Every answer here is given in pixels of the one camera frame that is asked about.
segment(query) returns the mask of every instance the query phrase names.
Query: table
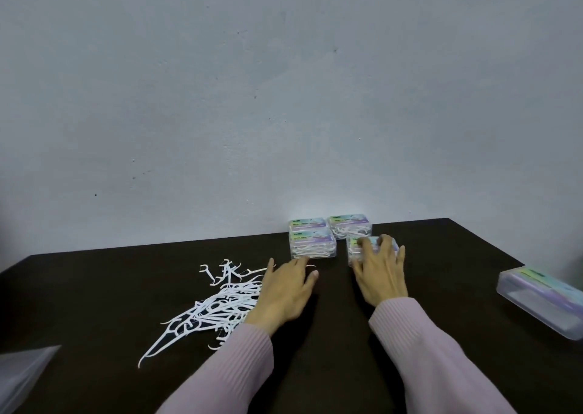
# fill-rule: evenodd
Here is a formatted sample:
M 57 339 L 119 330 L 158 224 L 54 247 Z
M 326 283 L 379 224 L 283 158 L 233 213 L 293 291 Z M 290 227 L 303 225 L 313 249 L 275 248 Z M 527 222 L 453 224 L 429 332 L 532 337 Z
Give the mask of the table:
M 450 219 L 374 226 L 407 247 L 409 293 L 520 413 L 583 412 L 583 353 L 496 293 L 514 258 Z M 212 353 L 215 332 L 138 359 L 161 322 L 210 296 L 199 265 L 289 258 L 286 233 L 31 256 L 0 275 L 0 353 L 61 344 L 18 414 L 154 413 Z M 250 413 L 404 412 L 399 375 L 371 334 L 346 248 L 315 260 L 302 317 L 273 338 L 275 371 Z

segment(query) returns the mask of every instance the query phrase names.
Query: ribbed cuff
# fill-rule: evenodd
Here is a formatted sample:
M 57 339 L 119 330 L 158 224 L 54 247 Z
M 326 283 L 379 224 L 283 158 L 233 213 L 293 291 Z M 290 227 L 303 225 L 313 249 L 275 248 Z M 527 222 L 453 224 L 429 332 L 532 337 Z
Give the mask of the ribbed cuff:
M 229 384 L 242 402 L 249 403 L 273 371 L 273 346 L 264 330 L 240 324 L 214 359 L 213 374 Z
M 368 324 L 392 359 L 405 354 L 424 330 L 435 326 L 411 297 L 381 302 Z

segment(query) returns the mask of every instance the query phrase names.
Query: wall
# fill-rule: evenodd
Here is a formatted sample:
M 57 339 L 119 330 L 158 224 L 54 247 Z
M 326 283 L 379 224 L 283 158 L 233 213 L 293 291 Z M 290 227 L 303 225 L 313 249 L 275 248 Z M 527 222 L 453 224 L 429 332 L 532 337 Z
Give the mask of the wall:
M 4 266 L 364 212 L 448 216 L 575 280 L 582 9 L 0 0 Z

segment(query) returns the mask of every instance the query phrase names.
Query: forearm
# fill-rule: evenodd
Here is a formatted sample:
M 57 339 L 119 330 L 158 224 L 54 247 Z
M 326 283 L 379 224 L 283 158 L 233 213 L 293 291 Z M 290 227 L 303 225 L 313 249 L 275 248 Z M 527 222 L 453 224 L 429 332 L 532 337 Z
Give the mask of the forearm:
M 272 371 L 273 348 L 268 334 L 241 324 L 157 414 L 243 414 Z
M 416 300 L 385 300 L 369 323 L 401 374 L 409 413 L 515 412 Z

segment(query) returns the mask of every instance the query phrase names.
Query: plastic bag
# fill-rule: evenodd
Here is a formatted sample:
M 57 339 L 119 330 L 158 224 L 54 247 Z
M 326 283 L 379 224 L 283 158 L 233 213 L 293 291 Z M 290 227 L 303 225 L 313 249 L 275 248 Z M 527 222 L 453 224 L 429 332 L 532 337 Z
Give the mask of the plastic bag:
M 0 414 L 11 414 L 30 390 L 59 346 L 0 355 Z

